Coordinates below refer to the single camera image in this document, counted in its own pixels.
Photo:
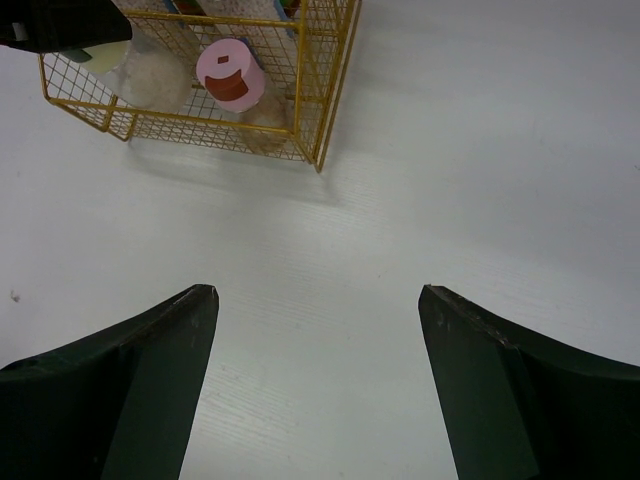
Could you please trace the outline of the yellow lid spice jar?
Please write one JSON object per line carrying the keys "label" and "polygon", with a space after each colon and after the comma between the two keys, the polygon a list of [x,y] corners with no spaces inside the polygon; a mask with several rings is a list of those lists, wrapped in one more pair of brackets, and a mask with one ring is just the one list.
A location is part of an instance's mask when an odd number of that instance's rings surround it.
{"label": "yellow lid spice jar", "polygon": [[191,74],[182,60],[144,34],[62,55],[137,109],[176,113],[191,91]]}

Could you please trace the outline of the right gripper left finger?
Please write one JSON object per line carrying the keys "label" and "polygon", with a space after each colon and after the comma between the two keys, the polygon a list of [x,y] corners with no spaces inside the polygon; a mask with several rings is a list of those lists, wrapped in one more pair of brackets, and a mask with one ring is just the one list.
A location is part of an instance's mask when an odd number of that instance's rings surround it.
{"label": "right gripper left finger", "polygon": [[1,370],[4,479],[176,479],[214,340],[217,290]]}

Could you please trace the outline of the pink lid spice jar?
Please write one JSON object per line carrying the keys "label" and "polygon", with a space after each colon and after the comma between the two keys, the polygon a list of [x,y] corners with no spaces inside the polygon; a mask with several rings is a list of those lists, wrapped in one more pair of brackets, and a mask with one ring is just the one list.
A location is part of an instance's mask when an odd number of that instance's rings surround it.
{"label": "pink lid spice jar", "polygon": [[196,76],[227,118],[241,125],[238,134],[250,151],[267,155],[285,146],[291,104],[244,41],[213,42],[198,58]]}

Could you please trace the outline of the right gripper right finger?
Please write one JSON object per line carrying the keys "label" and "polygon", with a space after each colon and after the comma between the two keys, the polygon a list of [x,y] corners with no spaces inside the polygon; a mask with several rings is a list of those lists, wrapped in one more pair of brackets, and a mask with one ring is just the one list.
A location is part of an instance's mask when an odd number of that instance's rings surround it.
{"label": "right gripper right finger", "polygon": [[418,310],[459,478],[638,478],[638,367],[443,286],[425,286]]}

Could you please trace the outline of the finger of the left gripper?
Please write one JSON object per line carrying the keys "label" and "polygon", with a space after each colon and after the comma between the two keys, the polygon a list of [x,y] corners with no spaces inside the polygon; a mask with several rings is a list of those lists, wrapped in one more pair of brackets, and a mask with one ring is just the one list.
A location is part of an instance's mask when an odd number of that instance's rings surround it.
{"label": "finger of the left gripper", "polygon": [[2,0],[1,44],[32,53],[83,49],[132,38],[110,0]]}

